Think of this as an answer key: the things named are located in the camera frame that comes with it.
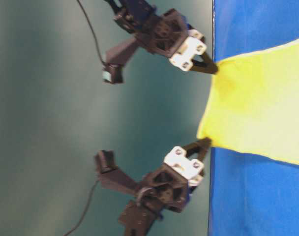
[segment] blue fabric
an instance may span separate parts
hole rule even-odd
[[[299,236],[299,166],[212,149],[209,236]]]
[[[214,4],[216,61],[299,38],[299,0]],[[299,166],[221,148],[211,158],[209,236],[299,236]]]
[[[299,0],[215,0],[215,60],[299,38]]]

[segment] yellow cloth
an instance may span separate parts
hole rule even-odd
[[[299,40],[218,66],[197,137],[299,165]]]

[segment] black cable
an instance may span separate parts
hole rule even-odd
[[[96,182],[95,182],[95,184],[92,186],[92,188],[91,188],[91,190],[90,190],[89,198],[88,198],[88,200],[87,200],[85,209],[84,209],[84,211],[83,211],[83,213],[82,213],[82,216],[81,216],[79,222],[77,222],[77,224],[76,224],[76,225],[75,225],[69,232],[67,232],[67,233],[64,234],[63,236],[67,236],[67,235],[71,234],[72,232],[74,232],[74,231],[80,226],[80,224],[82,223],[82,221],[84,220],[84,217],[85,217],[85,215],[86,215],[86,213],[87,213],[87,211],[88,211],[88,209],[89,209],[89,207],[90,207],[91,198],[92,198],[92,195],[93,195],[93,193],[94,193],[94,190],[95,190],[95,188],[96,188],[98,182],[99,182],[99,180],[97,179]]]
[[[80,5],[80,7],[81,7],[81,9],[82,9],[82,11],[83,11],[83,13],[84,13],[84,15],[85,15],[85,17],[86,17],[87,23],[89,24],[90,31],[91,31],[91,33],[92,33],[92,35],[93,35],[93,37],[94,37],[94,40],[95,40],[95,46],[96,46],[96,50],[97,50],[97,53],[98,53],[100,62],[101,62],[104,66],[106,66],[106,63],[105,63],[105,62],[103,61],[103,59],[102,59],[102,56],[101,56],[101,53],[100,53],[100,49],[99,49],[99,46],[98,46],[98,40],[97,40],[97,37],[96,37],[96,33],[95,33],[95,31],[94,31],[94,28],[93,28],[92,25],[91,25],[89,16],[87,15],[87,13],[86,13],[86,11],[85,11],[83,5],[81,4],[80,0],[76,0],[76,1],[77,1],[77,3]]]

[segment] teal backdrop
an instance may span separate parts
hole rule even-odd
[[[102,52],[129,35],[102,0],[82,0]],[[211,0],[149,0],[170,8],[212,43]],[[93,185],[93,156],[112,149],[136,180],[175,145],[196,139],[210,76],[182,72],[137,51],[125,83],[102,82],[93,38],[75,0],[0,0],[0,236],[61,236],[78,221]],[[149,236],[206,236],[206,177],[182,214],[163,212]],[[97,187],[75,236],[120,236],[130,199]]]

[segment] screw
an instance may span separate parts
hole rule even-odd
[[[181,151],[180,149],[177,149],[177,150],[176,150],[176,154],[177,154],[177,155],[181,155],[181,154],[182,154],[182,151]]]
[[[200,164],[199,164],[198,162],[194,162],[194,163],[193,163],[193,167],[197,169],[197,168],[200,167]]]
[[[197,47],[197,51],[200,52],[201,50],[202,50],[202,46],[199,45],[199,46]]]
[[[186,69],[188,66],[189,66],[189,63],[187,63],[187,62],[185,62],[185,63],[182,65],[182,67],[183,67],[184,69]]]

